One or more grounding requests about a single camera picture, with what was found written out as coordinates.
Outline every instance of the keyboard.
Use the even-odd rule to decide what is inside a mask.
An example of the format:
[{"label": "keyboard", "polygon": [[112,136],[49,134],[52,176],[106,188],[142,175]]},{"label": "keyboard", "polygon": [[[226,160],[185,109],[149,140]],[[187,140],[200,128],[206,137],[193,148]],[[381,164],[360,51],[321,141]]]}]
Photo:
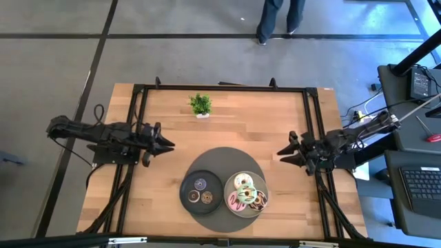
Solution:
[{"label": "keyboard", "polygon": [[400,173],[412,211],[441,218],[441,167],[401,167]]}]

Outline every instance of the white pot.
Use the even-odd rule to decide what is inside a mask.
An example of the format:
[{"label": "white pot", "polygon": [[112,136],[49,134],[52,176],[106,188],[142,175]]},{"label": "white pot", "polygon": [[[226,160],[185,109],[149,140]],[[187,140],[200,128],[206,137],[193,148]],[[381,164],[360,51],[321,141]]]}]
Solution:
[{"label": "white pot", "polygon": [[196,118],[208,118],[208,117],[209,117],[209,113],[196,115]]}]

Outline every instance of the jeans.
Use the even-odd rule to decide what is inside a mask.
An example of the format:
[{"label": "jeans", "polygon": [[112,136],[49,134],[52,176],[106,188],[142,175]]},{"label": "jeans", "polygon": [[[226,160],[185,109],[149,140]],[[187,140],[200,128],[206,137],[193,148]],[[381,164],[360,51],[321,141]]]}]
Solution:
[{"label": "jeans", "polygon": [[[265,0],[263,6],[262,19],[257,26],[257,38],[261,43],[266,42],[274,31],[276,25],[276,15],[282,7],[283,0]],[[302,21],[302,12],[305,7],[305,0],[291,0],[287,16],[287,31],[292,32]]]}]

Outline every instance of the wooden table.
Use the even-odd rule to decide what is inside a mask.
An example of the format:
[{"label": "wooden table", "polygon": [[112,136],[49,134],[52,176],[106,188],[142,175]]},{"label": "wooden table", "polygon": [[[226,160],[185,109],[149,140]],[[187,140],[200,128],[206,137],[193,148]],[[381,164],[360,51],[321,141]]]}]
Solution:
[{"label": "wooden table", "polygon": [[[125,122],[132,84],[116,84],[106,123]],[[143,236],[210,236],[230,238],[323,238],[318,195],[313,176],[305,168],[282,163],[276,152],[288,145],[288,132],[307,131],[302,94],[288,92],[210,91],[213,113],[196,119],[188,105],[190,90],[149,90],[143,122],[161,122],[164,137],[175,151],[152,159],[149,167],[137,165],[127,206],[123,233]],[[341,128],[335,93],[319,88],[325,130]],[[315,133],[315,112],[310,100]],[[233,233],[216,233],[198,224],[178,197],[181,181],[194,159],[215,147],[234,147],[251,155],[265,174],[269,206],[250,226]],[[92,224],[107,204],[115,165],[105,165],[91,177],[78,231]],[[367,235],[354,179],[334,171],[338,202],[357,230]],[[114,212],[117,219],[119,206]],[[336,235],[328,206],[331,234]],[[116,229],[112,221],[111,231]]]}]

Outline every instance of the pink frosted donut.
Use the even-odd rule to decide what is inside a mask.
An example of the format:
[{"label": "pink frosted donut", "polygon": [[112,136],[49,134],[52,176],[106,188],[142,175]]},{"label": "pink frosted donut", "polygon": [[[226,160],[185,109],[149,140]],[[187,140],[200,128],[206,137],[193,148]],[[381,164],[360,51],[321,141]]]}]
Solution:
[{"label": "pink frosted donut", "polygon": [[246,204],[243,204],[237,198],[237,192],[234,191],[228,196],[228,207],[233,211],[242,211],[246,208]]}]

